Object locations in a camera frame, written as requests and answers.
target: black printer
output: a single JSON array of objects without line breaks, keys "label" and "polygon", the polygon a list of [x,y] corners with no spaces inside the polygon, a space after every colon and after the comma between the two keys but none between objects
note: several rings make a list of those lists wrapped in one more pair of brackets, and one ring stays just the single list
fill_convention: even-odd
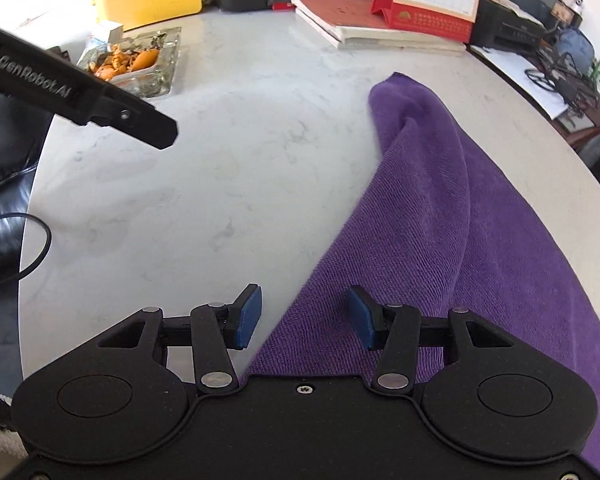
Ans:
[{"label": "black printer", "polygon": [[469,43],[517,54],[534,54],[546,29],[505,3],[480,0]]}]

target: purple cloth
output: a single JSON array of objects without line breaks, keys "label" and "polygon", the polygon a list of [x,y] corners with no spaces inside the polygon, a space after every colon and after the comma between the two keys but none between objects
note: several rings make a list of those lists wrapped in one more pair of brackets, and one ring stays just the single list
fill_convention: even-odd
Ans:
[{"label": "purple cloth", "polygon": [[[368,379],[379,355],[346,317],[359,284],[424,316],[469,307],[580,374],[600,411],[600,321],[529,204],[428,88],[395,73],[369,102],[382,162],[250,373]],[[440,368],[421,349],[418,380]],[[584,457],[600,469],[600,414]]]}]

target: white marble table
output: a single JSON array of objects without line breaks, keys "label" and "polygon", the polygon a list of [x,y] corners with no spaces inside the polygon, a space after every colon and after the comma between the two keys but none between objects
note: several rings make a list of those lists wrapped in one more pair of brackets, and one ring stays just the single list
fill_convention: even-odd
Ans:
[{"label": "white marble table", "polygon": [[[533,206],[600,316],[600,187],[540,114],[459,57],[339,52],[292,13],[174,20],[176,94],[157,107],[180,137],[159,152],[55,118],[29,211],[51,251],[20,285],[24,375],[148,305],[166,316],[264,291],[243,370],[362,195],[379,162],[366,99],[392,72],[432,88]],[[22,264],[43,243],[28,224]],[[190,351],[169,366],[190,380]]]}]

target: silver screw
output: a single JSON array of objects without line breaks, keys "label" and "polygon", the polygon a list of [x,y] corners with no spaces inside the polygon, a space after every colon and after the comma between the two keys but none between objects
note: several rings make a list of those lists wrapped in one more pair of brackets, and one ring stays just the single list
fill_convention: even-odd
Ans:
[{"label": "silver screw", "polygon": [[209,372],[204,374],[200,382],[207,388],[224,388],[234,381],[231,375],[225,372]]},{"label": "silver screw", "polygon": [[378,377],[378,384],[387,390],[400,390],[409,386],[409,380],[402,374],[384,374]]}]

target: black leather sofa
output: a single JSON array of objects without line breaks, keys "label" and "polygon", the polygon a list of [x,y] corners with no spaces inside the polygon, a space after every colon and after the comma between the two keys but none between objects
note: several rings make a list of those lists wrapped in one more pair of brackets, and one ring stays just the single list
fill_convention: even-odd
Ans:
[{"label": "black leather sofa", "polygon": [[[26,212],[36,165],[53,114],[0,95],[0,214]],[[0,220],[0,278],[18,271],[23,219]],[[18,283],[0,286],[0,393],[22,380]]]}]

